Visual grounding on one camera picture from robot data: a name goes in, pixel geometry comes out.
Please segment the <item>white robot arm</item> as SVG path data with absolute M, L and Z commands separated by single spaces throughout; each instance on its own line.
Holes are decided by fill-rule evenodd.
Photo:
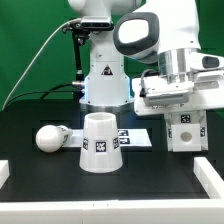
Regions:
M 83 106 L 132 101 L 140 116 L 224 108 L 224 57 L 200 52 L 195 0 L 68 2 L 90 32 Z

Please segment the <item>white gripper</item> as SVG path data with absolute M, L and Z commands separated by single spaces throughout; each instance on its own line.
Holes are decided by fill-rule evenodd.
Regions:
M 224 108 L 224 70 L 199 72 L 193 81 L 170 83 L 153 76 L 132 80 L 138 116 Z

